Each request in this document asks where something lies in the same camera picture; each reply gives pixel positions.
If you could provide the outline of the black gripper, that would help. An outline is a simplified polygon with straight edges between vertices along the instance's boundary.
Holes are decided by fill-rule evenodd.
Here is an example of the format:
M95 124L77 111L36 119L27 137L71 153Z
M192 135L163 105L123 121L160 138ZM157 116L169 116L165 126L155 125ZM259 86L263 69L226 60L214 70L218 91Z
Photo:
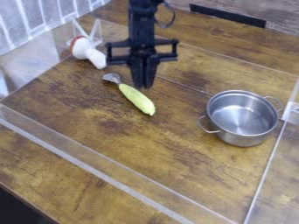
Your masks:
M107 42L107 63L109 65L131 64L131 74L137 88L151 88L160 61L176 60L176 39L155 38L155 14L128 13L128 38ZM157 53L156 46L172 46L171 52ZM113 56L113 48L129 48L128 55Z

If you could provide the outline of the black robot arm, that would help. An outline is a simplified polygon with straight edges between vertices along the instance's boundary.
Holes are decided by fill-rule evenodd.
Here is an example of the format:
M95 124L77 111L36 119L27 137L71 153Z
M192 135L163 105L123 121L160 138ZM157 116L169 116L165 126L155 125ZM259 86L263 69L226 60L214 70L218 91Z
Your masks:
M137 88L151 88L155 83L157 66L164 61L177 60L177 39L155 37L155 25L168 28L155 18L157 6L163 4L172 13L172 6L165 0L128 1L128 38L117 42L107 42L107 63L109 65L127 64Z

